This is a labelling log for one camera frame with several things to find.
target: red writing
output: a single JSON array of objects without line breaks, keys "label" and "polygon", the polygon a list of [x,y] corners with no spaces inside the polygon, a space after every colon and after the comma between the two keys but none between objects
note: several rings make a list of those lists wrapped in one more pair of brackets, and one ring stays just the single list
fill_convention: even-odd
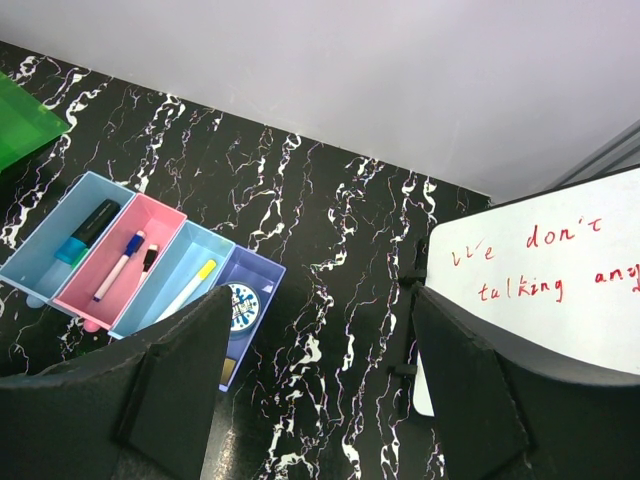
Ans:
[{"label": "red writing", "polygon": [[607,273],[598,272],[596,273],[596,283],[608,283],[608,282],[616,282],[618,280],[624,280],[625,276],[628,278],[635,278],[635,285],[631,289],[631,292],[640,292],[640,264],[636,263],[632,267],[628,267],[627,269],[615,268]]},{"label": "red writing", "polygon": [[[476,248],[474,248],[473,250],[471,249],[471,247],[469,247],[467,245],[465,247],[466,248],[466,257],[467,258],[472,258],[475,255],[475,253],[478,251],[478,249],[480,248],[480,245],[482,245],[482,242],[484,242],[484,239],[480,240],[480,243],[478,243],[478,245],[476,245]],[[462,257],[457,256],[456,252],[451,252],[451,255],[453,256],[453,266],[457,267],[458,265],[460,265],[460,261],[462,260]],[[492,247],[488,247],[484,252],[485,260],[491,260],[494,257],[495,257],[495,254],[493,253],[493,248]]]},{"label": "red writing", "polygon": [[[578,225],[582,225],[584,221],[584,217],[581,217],[578,220]],[[595,220],[589,222],[587,225],[591,226],[591,229],[594,232],[599,232],[602,228],[598,225],[598,222],[602,221],[601,218],[596,218]],[[533,233],[527,238],[527,248],[531,247],[539,247],[543,245],[543,242],[547,245],[552,245],[554,242],[562,242],[566,240],[573,240],[576,237],[575,233],[571,233],[568,228],[563,228],[559,232],[555,232],[553,230],[547,231],[547,233],[540,233],[538,236],[538,225],[536,224],[533,227]]]},{"label": "red writing", "polygon": [[[530,282],[525,278],[524,275],[520,275],[518,290],[517,290],[517,293],[513,292],[514,293],[513,298],[535,297],[537,294],[555,291],[557,292],[556,302],[562,303],[562,300],[564,298],[564,286],[562,284],[562,280],[556,280],[555,282],[535,282],[536,280],[535,278],[533,280],[534,282]],[[507,298],[512,298],[511,290],[512,290],[511,277],[508,277],[506,279],[506,289],[504,290],[504,293],[506,293]],[[482,285],[482,288],[478,292],[478,295],[480,296],[480,300],[483,302],[500,298],[500,288],[491,288],[489,287],[489,285],[484,283]]]}]

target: whiteboard marker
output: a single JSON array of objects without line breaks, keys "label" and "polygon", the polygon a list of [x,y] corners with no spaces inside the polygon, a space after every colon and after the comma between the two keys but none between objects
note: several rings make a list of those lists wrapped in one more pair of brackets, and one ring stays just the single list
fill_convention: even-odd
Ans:
[{"label": "whiteboard marker", "polygon": [[182,289],[182,291],[178,294],[176,298],[173,299],[173,302],[169,304],[169,306],[162,312],[162,314],[158,317],[158,319],[154,322],[157,323],[160,320],[164,320],[165,318],[176,313],[184,302],[191,296],[193,292],[196,291],[196,288],[200,286],[200,284],[209,276],[213,269],[216,268],[216,262],[213,260],[209,260],[204,266],[196,273],[196,276],[191,279],[187,286]]},{"label": "whiteboard marker", "polygon": [[116,279],[120,275],[120,272],[122,272],[122,269],[127,264],[131,256],[140,249],[140,246],[144,242],[146,236],[147,235],[142,230],[138,230],[131,238],[131,240],[129,240],[129,243],[124,249],[124,253],[118,260],[118,263],[114,265],[114,267],[111,269],[111,272],[109,272],[109,275],[107,275],[107,278],[104,279],[102,285],[100,285],[100,287],[98,288],[98,291],[93,295],[93,300],[95,302],[99,302],[104,298],[104,296],[111,288],[111,285],[113,285],[113,282],[116,281]]}]

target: desk organizer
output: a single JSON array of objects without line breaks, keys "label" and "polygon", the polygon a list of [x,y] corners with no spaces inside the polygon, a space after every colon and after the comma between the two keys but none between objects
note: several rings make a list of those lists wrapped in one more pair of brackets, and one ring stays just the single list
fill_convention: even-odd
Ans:
[{"label": "desk organizer", "polygon": [[[55,252],[106,199],[121,206],[119,213],[77,265],[61,267]],[[102,300],[94,301],[98,287],[139,230],[146,234],[142,247],[131,256]],[[142,259],[152,244],[159,247],[158,257],[140,283]],[[51,305],[84,318],[87,331],[104,328],[121,339],[154,323],[209,260],[215,262],[215,268],[183,306],[212,287],[229,283],[245,285],[248,288],[244,290],[258,297],[247,307],[234,295],[234,321],[243,314],[253,316],[251,325],[245,325],[242,332],[232,332],[230,337],[227,358],[233,370],[226,372],[225,384],[220,384],[220,390],[227,391],[285,268],[188,221],[182,212],[89,172],[0,268],[0,280],[26,292],[30,306]],[[246,313],[255,305],[259,308]]]}]

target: black marble surface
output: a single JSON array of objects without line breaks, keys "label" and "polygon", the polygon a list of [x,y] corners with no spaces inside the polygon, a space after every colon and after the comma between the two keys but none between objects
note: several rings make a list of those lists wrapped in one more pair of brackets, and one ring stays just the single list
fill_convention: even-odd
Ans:
[{"label": "black marble surface", "polygon": [[[71,125],[0,175],[1,262],[91,170],[288,269],[219,395],[203,478],[445,478],[433,420],[389,373],[417,353],[397,278],[486,197],[2,43],[0,70]],[[109,342],[7,285],[0,315],[3,376]]]}]

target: green plastic tray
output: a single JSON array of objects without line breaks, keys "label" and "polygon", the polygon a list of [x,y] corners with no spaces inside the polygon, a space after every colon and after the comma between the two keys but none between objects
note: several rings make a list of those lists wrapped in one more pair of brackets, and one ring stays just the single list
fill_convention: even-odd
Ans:
[{"label": "green plastic tray", "polygon": [[0,172],[69,126],[0,72]]}]

